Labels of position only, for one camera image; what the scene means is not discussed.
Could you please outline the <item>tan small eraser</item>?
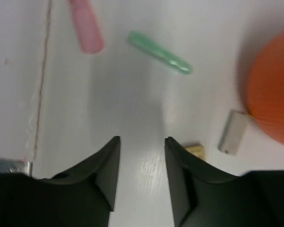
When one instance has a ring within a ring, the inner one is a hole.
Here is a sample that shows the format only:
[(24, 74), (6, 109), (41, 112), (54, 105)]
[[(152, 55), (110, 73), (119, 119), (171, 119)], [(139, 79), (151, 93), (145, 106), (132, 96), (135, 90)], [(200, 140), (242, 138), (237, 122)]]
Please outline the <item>tan small eraser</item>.
[(205, 161), (205, 149), (202, 144), (193, 144), (185, 147), (186, 151), (196, 156), (197, 158)]

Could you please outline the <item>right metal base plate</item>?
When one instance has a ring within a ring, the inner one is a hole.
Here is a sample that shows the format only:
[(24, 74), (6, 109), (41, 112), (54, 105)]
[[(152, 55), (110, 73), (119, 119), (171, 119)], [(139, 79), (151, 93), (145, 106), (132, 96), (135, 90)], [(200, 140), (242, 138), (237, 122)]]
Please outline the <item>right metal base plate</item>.
[(0, 173), (32, 174), (32, 162), (0, 158)]

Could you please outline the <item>orange round divided container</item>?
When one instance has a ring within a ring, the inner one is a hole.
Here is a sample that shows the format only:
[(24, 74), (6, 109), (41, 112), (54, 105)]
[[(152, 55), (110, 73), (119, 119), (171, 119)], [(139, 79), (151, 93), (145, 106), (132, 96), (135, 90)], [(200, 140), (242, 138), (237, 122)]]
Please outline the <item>orange round divided container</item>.
[(284, 32), (254, 60), (247, 97), (249, 112), (260, 129), (284, 144)]

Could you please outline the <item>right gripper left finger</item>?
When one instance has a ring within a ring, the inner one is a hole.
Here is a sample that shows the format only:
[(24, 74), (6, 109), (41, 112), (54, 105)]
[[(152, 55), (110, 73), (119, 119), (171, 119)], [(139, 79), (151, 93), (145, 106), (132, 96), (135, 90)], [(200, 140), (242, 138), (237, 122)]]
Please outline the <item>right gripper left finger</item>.
[(50, 179), (0, 173), (0, 227), (106, 227), (115, 207), (120, 137)]

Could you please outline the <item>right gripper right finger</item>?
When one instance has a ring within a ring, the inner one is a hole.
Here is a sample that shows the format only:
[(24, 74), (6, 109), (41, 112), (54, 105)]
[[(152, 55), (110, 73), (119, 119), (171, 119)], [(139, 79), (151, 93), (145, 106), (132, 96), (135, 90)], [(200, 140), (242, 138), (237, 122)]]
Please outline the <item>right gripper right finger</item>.
[(226, 173), (165, 139), (177, 227), (284, 227), (284, 170)]

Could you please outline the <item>pink highlighter pen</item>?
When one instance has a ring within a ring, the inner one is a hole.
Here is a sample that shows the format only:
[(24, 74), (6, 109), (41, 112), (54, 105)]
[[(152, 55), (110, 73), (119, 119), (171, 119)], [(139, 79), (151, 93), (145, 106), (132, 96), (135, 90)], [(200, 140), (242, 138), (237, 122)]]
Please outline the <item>pink highlighter pen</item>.
[(90, 1), (69, 0), (69, 4), (81, 50), (88, 54), (101, 52), (104, 40)]

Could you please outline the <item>grey eraser block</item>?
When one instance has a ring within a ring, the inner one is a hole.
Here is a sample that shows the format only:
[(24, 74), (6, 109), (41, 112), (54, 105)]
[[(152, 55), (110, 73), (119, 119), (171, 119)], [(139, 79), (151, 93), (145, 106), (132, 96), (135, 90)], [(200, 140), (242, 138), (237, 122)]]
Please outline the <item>grey eraser block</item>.
[(248, 123), (248, 115), (231, 110), (218, 145), (218, 150), (235, 156), (240, 148)]

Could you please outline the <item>green highlighter pen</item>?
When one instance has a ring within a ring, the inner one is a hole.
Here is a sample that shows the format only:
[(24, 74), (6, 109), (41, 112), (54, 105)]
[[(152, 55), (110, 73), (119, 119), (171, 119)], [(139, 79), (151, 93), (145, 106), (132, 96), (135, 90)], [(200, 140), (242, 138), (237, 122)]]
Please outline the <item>green highlighter pen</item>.
[(189, 75), (193, 71), (192, 66), (186, 60), (162, 47), (142, 32), (131, 31), (128, 34), (128, 42), (135, 48), (138, 48), (184, 75)]

